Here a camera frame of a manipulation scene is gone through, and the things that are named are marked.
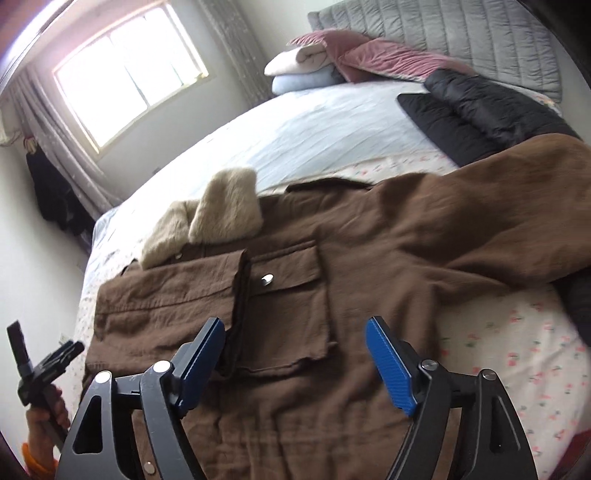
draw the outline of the brown jacket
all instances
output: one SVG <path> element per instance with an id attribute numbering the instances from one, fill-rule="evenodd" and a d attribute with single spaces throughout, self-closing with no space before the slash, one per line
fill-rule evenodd
<path id="1" fill-rule="evenodd" d="M 381 480 L 408 421 L 368 354 L 367 319 L 383 316 L 436 358 L 442 302 L 591 265 L 590 188 L 591 149 L 562 135 L 444 177 L 294 186 L 261 199 L 256 238 L 186 246 L 165 266 L 132 267 L 101 287 L 89 373 L 142 372 L 219 316 L 232 337 L 229 379 L 210 382 L 184 420 L 207 477 Z M 437 479 L 447 476 L 455 427 Z M 153 462 L 145 433 L 137 436 L 142 462 Z"/>

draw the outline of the orange bracelet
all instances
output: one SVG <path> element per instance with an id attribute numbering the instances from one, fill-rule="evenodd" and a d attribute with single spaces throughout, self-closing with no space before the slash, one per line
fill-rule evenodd
<path id="1" fill-rule="evenodd" d="M 33 480 L 54 480 L 56 477 L 57 460 L 53 460 L 53 470 L 39 465 L 39 463 L 33 458 L 29 451 L 28 443 L 22 444 L 22 456 L 25 459 L 25 465 L 27 466 L 28 473 L 31 475 Z"/>

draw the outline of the metal screw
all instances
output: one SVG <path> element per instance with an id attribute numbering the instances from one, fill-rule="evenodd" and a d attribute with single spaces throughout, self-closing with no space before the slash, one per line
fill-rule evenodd
<path id="1" fill-rule="evenodd" d="M 95 382 L 107 383 L 111 379 L 111 372 L 104 370 L 96 374 Z"/>
<path id="2" fill-rule="evenodd" d="M 166 360 L 161 360 L 160 362 L 156 362 L 152 367 L 156 373 L 162 374 L 170 368 L 170 362 Z"/>
<path id="3" fill-rule="evenodd" d="M 421 367 L 423 367 L 425 370 L 433 372 L 434 370 L 437 370 L 439 364 L 435 360 L 423 360 L 421 362 Z"/>
<path id="4" fill-rule="evenodd" d="M 494 373 L 492 370 L 483 370 L 482 371 L 482 376 L 486 379 L 486 380 L 490 380 L 491 382 L 496 380 L 496 373 Z"/>

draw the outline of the light blue pillow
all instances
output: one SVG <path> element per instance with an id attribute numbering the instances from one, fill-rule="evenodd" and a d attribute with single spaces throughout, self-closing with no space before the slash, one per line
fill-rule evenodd
<path id="1" fill-rule="evenodd" d="M 331 64 L 312 73 L 278 75 L 273 79 L 272 89 L 275 95 L 283 95 L 288 92 L 329 87 L 339 83 L 345 83 L 345 79 L 334 64 Z"/>

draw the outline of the beige fur collar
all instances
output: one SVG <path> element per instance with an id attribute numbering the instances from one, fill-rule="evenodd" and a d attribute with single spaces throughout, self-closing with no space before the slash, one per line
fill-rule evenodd
<path id="1" fill-rule="evenodd" d="M 145 241 L 139 263 L 143 269 L 156 267 L 185 244 L 223 244 L 254 236 L 261 228 L 256 172 L 222 170 L 209 181 L 201 200 L 170 205 Z"/>

